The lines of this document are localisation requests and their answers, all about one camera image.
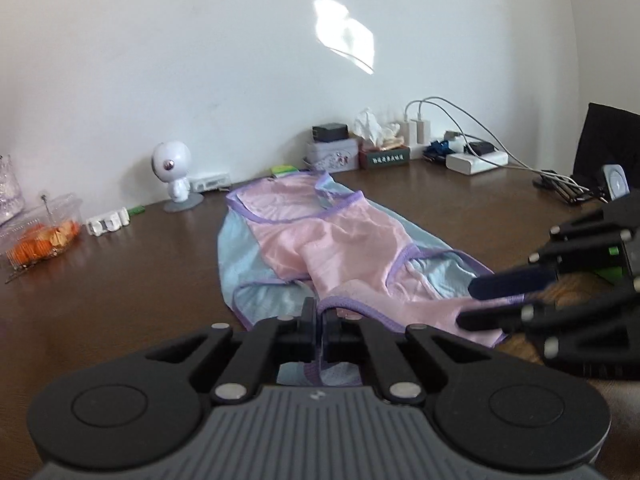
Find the small white device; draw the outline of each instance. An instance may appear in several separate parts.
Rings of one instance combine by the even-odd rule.
[[[228,173],[217,173],[209,176],[194,176],[189,179],[191,190],[196,193],[204,193],[231,186],[231,177]]]
[[[113,233],[121,227],[129,225],[129,212],[127,208],[122,207],[116,211],[91,217],[84,222],[84,225],[91,236],[101,236],[107,232]]]
[[[158,179],[167,183],[171,201],[164,204],[164,210],[168,213],[191,209],[203,200],[202,195],[191,192],[187,178],[190,165],[191,152],[179,140],[161,142],[154,148],[151,169]]]
[[[605,164],[602,167],[605,184],[612,200],[629,194],[629,184],[626,182],[625,170],[619,164]]]
[[[447,168],[465,175],[473,175],[483,171],[494,170],[497,167],[496,164],[506,166],[509,163],[509,155],[505,152],[485,153],[482,158],[490,160],[493,164],[469,153],[452,153],[447,155]]]

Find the pink garment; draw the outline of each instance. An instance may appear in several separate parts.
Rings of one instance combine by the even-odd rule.
[[[462,308],[487,304],[470,297],[444,300],[410,263],[417,248],[399,221],[362,192],[338,196],[324,209],[317,182],[313,174],[264,179],[235,195],[241,203],[236,210],[279,278],[310,277],[321,307],[364,304],[403,328],[425,323],[486,346],[498,341],[499,330],[470,333],[456,326]]]

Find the tissue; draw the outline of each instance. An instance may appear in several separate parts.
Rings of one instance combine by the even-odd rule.
[[[399,131],[398,123],[380,125],[370,108],[361,111],[353,122],[353,133],[364,139],[364,145],[368,148],[389,150],[402,146],[404,139],[398,136]]]

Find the fabric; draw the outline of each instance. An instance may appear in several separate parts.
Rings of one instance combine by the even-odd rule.
[[[462,308],[487,306],[466,291],[471,279],[490,273],[485,266],[327,174],[259,180],[227,200],[220,278],[226,304],[248,328],[296,316],[314,295],[320,312],[353,310],[396,332],[422,322],[487,346],[502,335],[455,325]],[[300,382],[301,366],[290,364],[278,380],[345,384],[358,380],[354,368],[306,367]]]

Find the chair backrest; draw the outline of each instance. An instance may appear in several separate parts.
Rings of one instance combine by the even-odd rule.
[[[629,186],[640,188],[640,116],[590,103],[575,154],[574,179],[595,187],[604,164],[619,164]]]

